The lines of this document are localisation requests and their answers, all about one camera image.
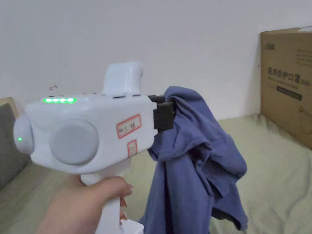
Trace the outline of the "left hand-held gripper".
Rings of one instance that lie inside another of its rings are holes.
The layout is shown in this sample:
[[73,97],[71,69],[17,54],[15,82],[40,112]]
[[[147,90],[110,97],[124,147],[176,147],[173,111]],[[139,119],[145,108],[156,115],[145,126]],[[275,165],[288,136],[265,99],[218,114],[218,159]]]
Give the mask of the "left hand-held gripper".
[[174,124],[173,101],[144,94],[142,76],[138,62],[111,64],[100,93],[29,103],[14,123],[16,148],[35,164],[80,175],[85,185],[122,176]]

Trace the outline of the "person's left hand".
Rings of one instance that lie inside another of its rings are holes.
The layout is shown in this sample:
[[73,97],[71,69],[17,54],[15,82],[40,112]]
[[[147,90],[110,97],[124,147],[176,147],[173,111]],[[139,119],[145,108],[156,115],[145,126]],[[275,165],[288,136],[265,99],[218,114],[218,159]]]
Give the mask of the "person's left hand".
[[34,234],[94,234],[103,206],[111,199],[132,194],[133,186],[122,177],[101,180],[85,186],[79,175],[70,175],[57,189],[48,210]]

